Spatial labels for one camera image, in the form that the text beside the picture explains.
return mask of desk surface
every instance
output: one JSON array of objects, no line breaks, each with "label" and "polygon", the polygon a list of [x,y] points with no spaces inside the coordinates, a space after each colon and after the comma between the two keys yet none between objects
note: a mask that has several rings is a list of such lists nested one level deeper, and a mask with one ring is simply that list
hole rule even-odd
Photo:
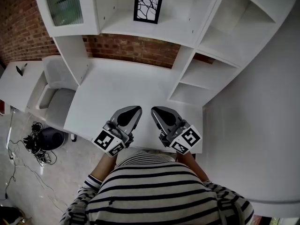
[{"label": "desk surface", "polygon": [[[176,110],[202,134],[202,108],[166,100],[164,88],[170,83],[171,70],[118,60],[90,59],[90,63],[70,107],[66,130],[91,139],[116,110],[139,105],[142,116],[131,147],[175,152],[158,139],[160,131],[150,113],[154,106]],[[202,141],[191,151],[202,153]]]},{"label": "desk surface", "polygon": [[[24,68],[21,76],[16,66]],[[30,96],[44,71],[42,61],[10,62],[0,79],[0,99],[22,112],[27,110]]]}]

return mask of floor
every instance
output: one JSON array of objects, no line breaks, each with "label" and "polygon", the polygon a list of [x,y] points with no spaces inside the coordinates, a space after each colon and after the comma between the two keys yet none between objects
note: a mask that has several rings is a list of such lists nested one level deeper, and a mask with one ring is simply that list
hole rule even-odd
[{"label": "floor", "polygon": [[[4,199],[6,183],[14,172],[9,161],[6,139],[9,131],[11,115],[0,117],[0,199]],[[31,125],[38,118],[30,114],[15,111],[12,119],[10,139],[14,142],[26,137],[31,132]],[[57,162],[54,165],[40,167],[37,160],[20,146],[10,144],[16,151],[16,182],[11,180],[7,189],[9,201],[0,201],[0,205],[15,205],[22,209],[27,217],[32,217],[33,225],[58,224],[67,204],[74,200],[77,190],[86,176],[94,169],[103,153],[91,142],[78,137],[76,142],[69,139],[63,146],[54,150]],[[117,163],[127,158],[138,149],[128,148],[118,155]],[[30,171],[35,171],[43,182]]]}]

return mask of brick wall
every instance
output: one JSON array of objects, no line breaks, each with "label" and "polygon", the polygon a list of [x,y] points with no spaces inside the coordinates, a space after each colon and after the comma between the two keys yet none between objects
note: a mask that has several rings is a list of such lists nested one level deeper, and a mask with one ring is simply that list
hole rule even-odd
[{"label": "brick wall", "polygon": [[40,60],[59,55],[36,0],[0,0],[0,60]]},{"label": "brick wall", "polygon": [[[83,36],[90,57],[146,63],[171,68],[180,45],[118,34]],[[36,0],[0,0],[0,60],[41,60],[59,55],[49,37]]]},{"label": "brick wall", "polygon": [[88,55],[172,68],[180,45],[146,37],[120,34],[83,36]]}]

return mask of striped shirt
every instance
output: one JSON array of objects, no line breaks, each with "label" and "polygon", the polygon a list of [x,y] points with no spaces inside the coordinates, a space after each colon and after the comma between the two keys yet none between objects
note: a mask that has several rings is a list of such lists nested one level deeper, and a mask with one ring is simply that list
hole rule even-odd
[{"label": "striped shirt", "polygon": [[187,166],[140,151],[99,181],[89,175],[60,225],[250,224],[251,204]]}]

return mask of wall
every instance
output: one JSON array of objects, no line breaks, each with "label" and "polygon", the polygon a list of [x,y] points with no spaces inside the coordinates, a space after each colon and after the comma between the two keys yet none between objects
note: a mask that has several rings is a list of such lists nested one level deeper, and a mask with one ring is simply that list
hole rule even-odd
[{"label": "wall", "polygon": [[204,107],[209,177],[255,214],[300,215],[300,0],[260,54]]},{"label": "wall", "polygon": [[[41,60],[59,55],[49,37],[36,0],[0,0],[0,60]],[[101,34],[83,36],[88,55],[172,68],[180,45],[165,41]]]},{"label": "wall", "polygon": [[180,45],[146,37],[119,34],[83,36],[88,55],[172,68]]}]

